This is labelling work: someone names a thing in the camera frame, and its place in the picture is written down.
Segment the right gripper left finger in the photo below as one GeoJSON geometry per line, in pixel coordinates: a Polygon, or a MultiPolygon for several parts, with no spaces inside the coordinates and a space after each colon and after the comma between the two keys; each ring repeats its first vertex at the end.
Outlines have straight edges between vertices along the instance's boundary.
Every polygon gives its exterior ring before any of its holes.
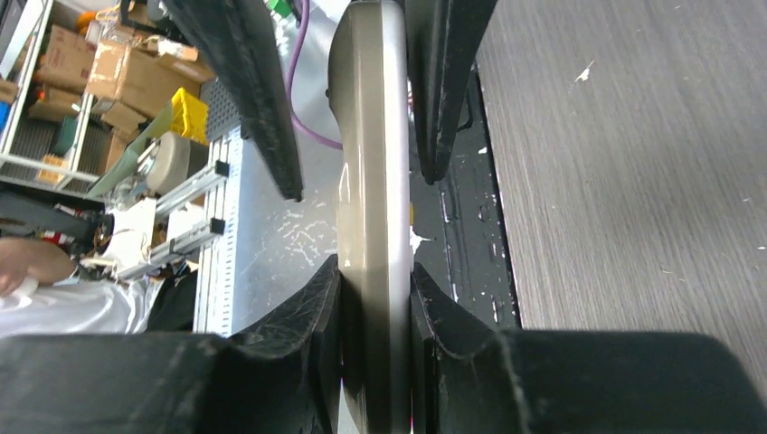
{"type": "Polygon", "coordinates": [[[230,337],[28,335],[1,342],[4,433],[334,433],[342,276],[230,337]]]}

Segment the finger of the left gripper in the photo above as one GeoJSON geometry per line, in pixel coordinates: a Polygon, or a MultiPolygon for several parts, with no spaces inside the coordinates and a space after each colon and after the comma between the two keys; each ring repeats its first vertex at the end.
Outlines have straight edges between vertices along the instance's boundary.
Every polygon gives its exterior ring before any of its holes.
{"type": "Polygon", "coordinates": [[[228,90],[279,193],[303,199],[298,142],[270,10],[262,1],[166,1],[182,35],[228,90]]]}
{"type": "Polygon", "coordinates": [[[406,0],[409,78],[421,173],[446,175],[471,65],[497,0],[406,0]]]}

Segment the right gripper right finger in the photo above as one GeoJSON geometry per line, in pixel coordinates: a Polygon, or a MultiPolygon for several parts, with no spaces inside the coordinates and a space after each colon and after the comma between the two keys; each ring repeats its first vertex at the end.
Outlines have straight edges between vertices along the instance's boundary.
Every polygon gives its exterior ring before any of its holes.
{"type": "Polygon", "coordinates": [[[416,266],[418,433],[763,433],[737,358],[706,335],[494,330],[416,266]]]}

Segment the short white remote control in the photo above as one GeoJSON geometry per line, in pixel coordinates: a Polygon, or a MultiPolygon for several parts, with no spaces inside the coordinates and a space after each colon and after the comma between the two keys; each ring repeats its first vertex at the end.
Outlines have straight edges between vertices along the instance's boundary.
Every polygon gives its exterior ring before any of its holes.
{"type": "Polygon", "coordinates": [[[328,61],[344,163],[337,253],[346,403],[362,433],[411,429],[409,124],[404,16],[354,1],[328,61]]]}

